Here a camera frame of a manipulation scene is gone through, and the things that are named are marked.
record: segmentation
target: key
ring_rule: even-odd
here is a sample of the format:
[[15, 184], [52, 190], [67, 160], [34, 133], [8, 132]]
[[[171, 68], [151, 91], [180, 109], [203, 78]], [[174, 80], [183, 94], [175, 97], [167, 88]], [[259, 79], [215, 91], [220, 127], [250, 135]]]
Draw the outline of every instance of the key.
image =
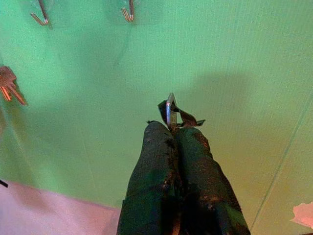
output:
[[6, 101], [10, 101], [10, 93], [12, 93], [15, 98], [22, 104], [25, 105], [26, 101], [23, 97], [16, 91], [16, 86], [14, 84], [16, 76], [7, 66], [0, 67], [0, 90]]

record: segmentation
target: hanging key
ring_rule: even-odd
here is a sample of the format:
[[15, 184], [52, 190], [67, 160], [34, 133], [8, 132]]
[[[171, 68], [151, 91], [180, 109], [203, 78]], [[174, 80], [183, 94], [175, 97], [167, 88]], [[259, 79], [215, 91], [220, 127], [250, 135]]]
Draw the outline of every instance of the hanging key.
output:
[[10, 93], [12, 93], [22, 105], [25, 105], [26, 101], [16, 91], [14, 80], [16, 80], [16, 76], [10, 70], [10, 68], [7, 66], [1, 66], [0, 67], [0, 90], [4, 99], [6, 101], [11, 101]]

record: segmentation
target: green backdrop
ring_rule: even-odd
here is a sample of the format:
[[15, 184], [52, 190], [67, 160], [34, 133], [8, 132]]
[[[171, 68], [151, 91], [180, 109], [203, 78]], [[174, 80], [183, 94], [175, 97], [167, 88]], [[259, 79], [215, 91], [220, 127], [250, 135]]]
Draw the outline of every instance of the green backdrop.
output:
[[[0, 101], [0, 178], [120, 207], [145, 121], [174, 92], [207, 120], [253, 234], [307, 231], [289, 219], [313, 193], [312, 0], [135, 0], [133, 23], [126, 0], [45, 5], [52, 29], [36, 1], [0, 0], [0, 63], [28, 102]], [[304, 190], [277, 189], [301, 174]]]

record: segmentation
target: wall hook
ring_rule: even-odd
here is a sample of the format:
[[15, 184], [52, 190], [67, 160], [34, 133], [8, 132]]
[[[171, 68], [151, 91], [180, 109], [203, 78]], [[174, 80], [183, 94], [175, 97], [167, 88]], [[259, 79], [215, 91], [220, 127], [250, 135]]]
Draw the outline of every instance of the wall hook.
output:
[[130, 11], [130, 14], [128, 14], [125, 7], [122, 8], [122, 12], [123, 12], [123, 15], [125, 16], [125, 19], [128, 22], [132, 22], [134, 21], [134, 0], [129, 0], [129, 11]]
[[40, 5], [40, 8], [41, 8], [41, 11], [42, 11], [42, 13], [43, 13], [43, 15], [44, 15], [44, 19], [45, 19], [44, 22], [42, 22], [42, 21], [39, 19], [39, 17], [36, 16], [35, 13], [32, 12], [32, 13], [30, 13], [30, 14], [31, 14], [31, 16], [35, 19], [35, 21], [37, 21], [38, 24], [40, 24], [41, 26], [45, 26], [45, 25], [49, 24], [48, 15], [47, 15], [47, 13], [46, 13], [46, 11], [45, 11], [45, 7], [44, 7], [43, 0], [38, 0], [38, 2], [39, 2], [39, 5]]

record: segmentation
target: pink floor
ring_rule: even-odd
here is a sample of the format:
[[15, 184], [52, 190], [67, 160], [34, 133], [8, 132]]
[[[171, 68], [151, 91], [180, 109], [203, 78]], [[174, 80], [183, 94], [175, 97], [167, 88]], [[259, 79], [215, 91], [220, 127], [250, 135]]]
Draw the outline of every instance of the pink floor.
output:
[[8, 183], [0, 186], [0, 235], [116, 235], [119, 209]]

